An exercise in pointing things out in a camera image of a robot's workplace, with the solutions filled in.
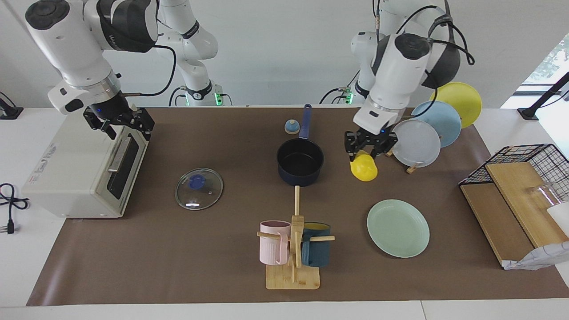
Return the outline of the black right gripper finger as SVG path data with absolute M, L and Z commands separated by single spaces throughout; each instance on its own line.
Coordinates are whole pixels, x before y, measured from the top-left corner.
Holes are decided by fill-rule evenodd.
M 134 112 L 134 128 L 142 133 L 145 140 L 150 140 L 155 122 L 145 108 L 138 108 Z
M 110 120 L 101 121 L 96 115 L 85 115 L 84 118 L 92 130 L 102 131 L 112 140 L 116 138 L 116 132 L 111 127 Z

